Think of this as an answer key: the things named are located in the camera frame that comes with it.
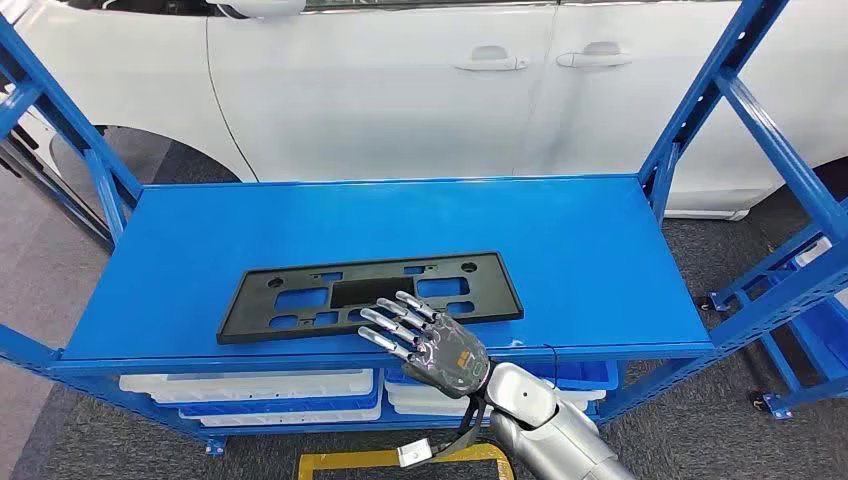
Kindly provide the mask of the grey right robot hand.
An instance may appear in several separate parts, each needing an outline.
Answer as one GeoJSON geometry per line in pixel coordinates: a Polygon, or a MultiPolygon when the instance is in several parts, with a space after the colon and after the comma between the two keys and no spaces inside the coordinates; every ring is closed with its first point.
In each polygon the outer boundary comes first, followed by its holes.
{"type": "Polygon", "coordinates": [[[406,376],[454,399],[483,387],[491,367],[486,349],[447,313],[398,291],[359,315],[370,324],[359,327],[358,335],[400,359],[406,376]]]}

